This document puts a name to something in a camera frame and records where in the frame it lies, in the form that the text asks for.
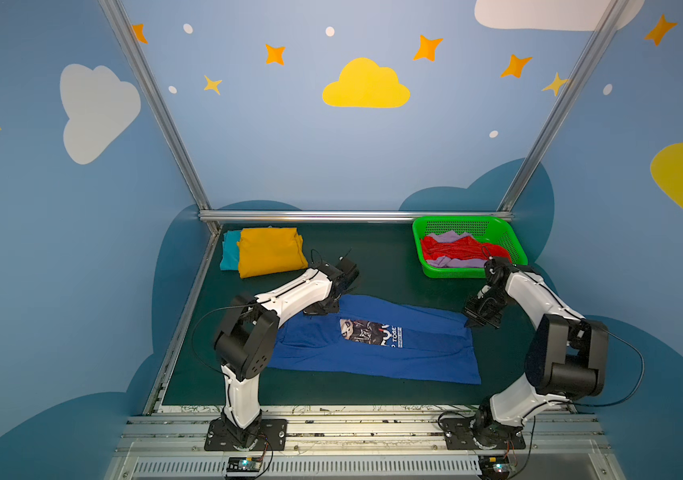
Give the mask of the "green plastic laundry basket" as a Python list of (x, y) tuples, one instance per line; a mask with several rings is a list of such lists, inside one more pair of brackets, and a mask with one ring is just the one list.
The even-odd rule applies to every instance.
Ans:
[(435, 217), (427, 216), (413, 221), (413, 237), (417, 246), (417, 257), (421, 262), (423, 273), (433, 279), (479, 279), (485, 276), (483, 268), (434, 268), (423, 259), (421, 239), (429, 234), (443, 234), (455, 231), (458, 234), (469, 233), (475, 240), (505, 248), (511, 254), (511, 263), (527, 265), (529, 258), (523, 251), (513, 228), (499, 218), (479, 217)]

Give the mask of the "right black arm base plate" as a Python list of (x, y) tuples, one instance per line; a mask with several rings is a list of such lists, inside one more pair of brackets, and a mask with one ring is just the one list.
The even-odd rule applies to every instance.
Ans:
[(493, 424), (477, 429), (475, 420), (464, 417), (439, 419), (437, 425), (443, 430), (448, 450), (517, 450), (527, 447), (523, 430), (518, 427)]

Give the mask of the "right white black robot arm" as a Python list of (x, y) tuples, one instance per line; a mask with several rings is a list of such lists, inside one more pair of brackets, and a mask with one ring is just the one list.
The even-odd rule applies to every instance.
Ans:
[(535, 328), (525, 355), (523, 374), (507, 389), (483, 400), (471, 431), (478, 444), (491, 447), (521, 434), (527, 422), (549, 407), (597, 397), (605, 388), (609, 342), (617, 340), (639, 358), (639, 377), (625, 397), (591, 404), (592, 408), (621, 405), (643, 385), (647, 362), (641, 350), (611, 333), (605, 324), (589, 320), (569, 307), (535, 270), (502, 257), (485, 262), (485, 286), (463, 307), (465, 326), (501, 326), (503, 310), (517, 304)]

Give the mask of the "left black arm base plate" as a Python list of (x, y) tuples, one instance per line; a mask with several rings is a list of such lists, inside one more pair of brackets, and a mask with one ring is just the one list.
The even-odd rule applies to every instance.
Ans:
[(284, 419), (256, 418), (247, 428), (240, 429), (225, 416), (209, 423), (203, 449), (205, 451), (283, 451), (287, 436)]

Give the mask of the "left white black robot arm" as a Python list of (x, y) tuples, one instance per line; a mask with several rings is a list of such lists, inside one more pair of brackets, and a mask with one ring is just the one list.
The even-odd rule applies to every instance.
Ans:
[(327, 315), (339, 310), (341, 296), (359, 277), (355, 262), (319, 262), (297, 278), (265, 293), (237, 295), (229, 306), (216, 308), (223, 318), (212, 338), (217, 364), (203, 360), (194, 340), (195, 360), (224, 381), (223, 426), (233, 434), (255, 436), (261, 420), (259, 376), (271, 360), (278, 330), (299, 313)]

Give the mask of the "blue printed t-shirt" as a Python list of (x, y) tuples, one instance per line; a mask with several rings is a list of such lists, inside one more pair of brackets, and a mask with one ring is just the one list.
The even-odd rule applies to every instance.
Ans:
[(279, 328), (270, 368), (481, 384), (465, 316), (345, 295), (339, 312), (303, 313)]

